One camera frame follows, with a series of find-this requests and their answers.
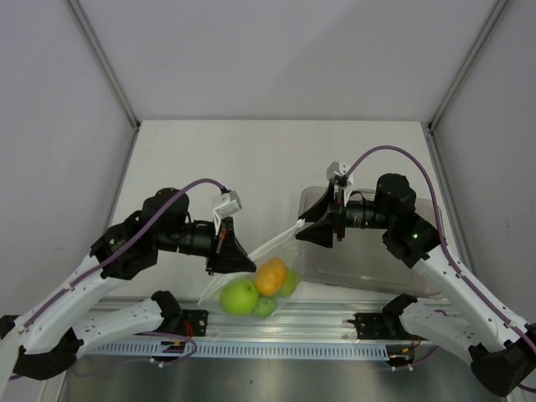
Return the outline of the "green apple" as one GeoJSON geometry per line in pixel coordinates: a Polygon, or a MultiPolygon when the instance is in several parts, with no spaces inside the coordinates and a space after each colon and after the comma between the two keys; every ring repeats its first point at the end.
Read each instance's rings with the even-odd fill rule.
{"type": "Polygon", "coordinates": [[[249,278],[232,281],[219,294],[219,303],[223,311],[232,316],[248,316],[259,301],[259,292],[249,278]]]}

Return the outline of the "orange lemon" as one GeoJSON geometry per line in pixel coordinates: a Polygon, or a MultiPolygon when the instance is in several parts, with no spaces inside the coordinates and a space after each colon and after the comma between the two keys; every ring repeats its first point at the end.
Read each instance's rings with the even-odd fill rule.
{"type": "Polygon", "coordinates": [[[263,296],[274,296],[286,279],[286,264],[280,258],[271,258],[255,274],[255,286],[263,296]]]}

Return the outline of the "polka dot zip top bag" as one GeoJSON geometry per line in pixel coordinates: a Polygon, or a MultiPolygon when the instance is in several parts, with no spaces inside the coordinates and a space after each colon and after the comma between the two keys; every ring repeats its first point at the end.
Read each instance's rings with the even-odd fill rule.
{"type": "Polygon", "coordinates": [[[295,295],[305,276],[297,233],[305,220],[267,241],[248,257],[255,272],[219,275],[204,289],[197,306],[242,321],[264,321],[295,295]]]}

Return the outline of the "green bumpy lime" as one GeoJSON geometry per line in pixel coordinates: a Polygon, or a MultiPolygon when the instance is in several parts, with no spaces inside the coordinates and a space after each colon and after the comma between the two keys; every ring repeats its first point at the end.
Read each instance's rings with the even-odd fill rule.
{"type": "Polygon", "coordinates": [[[270,317],[277,308],[277,301],[274,297],[260,296],[251,315],[255,318],[265,319],[270,317]]]}

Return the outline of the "green pear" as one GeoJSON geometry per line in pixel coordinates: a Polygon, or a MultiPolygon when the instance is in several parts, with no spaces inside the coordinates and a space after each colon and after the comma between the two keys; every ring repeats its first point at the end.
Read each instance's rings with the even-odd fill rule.
{"type": "Polygon", "coordinates": [[[280,297],[290,297],[296,291],[300,281],[300,276],[293,269],[288,268],[286,270],[286,279],[282,284],[278,295],[280,297]]]}

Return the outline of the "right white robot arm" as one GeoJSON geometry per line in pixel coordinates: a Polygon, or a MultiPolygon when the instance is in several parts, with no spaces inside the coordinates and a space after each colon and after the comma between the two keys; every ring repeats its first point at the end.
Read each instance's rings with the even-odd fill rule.
{"type": "Polygon", "coordinates": [[[406,333],[429,340],[467,363],[488,391],[506,397],[535,370],[535,326],[494,296],[454,256],[440,232],[416,213],[415,191],[403,175],[387,173],[374,199],[352,201],[349,179],[332,179],[322,197],[300,216],[308,226],[298,240],[331,248],[347,228],[381,229],[388,252],[432,281],[456,309],[452,316],[402,294],[383,309],[392,338],[406,333]]]}

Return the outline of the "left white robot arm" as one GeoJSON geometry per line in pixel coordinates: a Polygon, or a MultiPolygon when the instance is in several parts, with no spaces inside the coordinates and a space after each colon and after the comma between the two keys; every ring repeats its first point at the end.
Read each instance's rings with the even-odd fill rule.
{"type": "Polygon", "coordinates": [[[142,208],[111,226],[75,271],[24,315],[1,318],[1,378],[51,379],[72,367],[89,349],[130,335],[188,334],[183,309],[170,291],[106,315],[85,314],[104,296],[157,263],[160,252],[205,259],[209,274],[253,272],[255,263],[236,239],[233,214],[241,209],[235,191],[214,197],[210,221],[193,220],[184,190],[164,188],[142,208]]]}

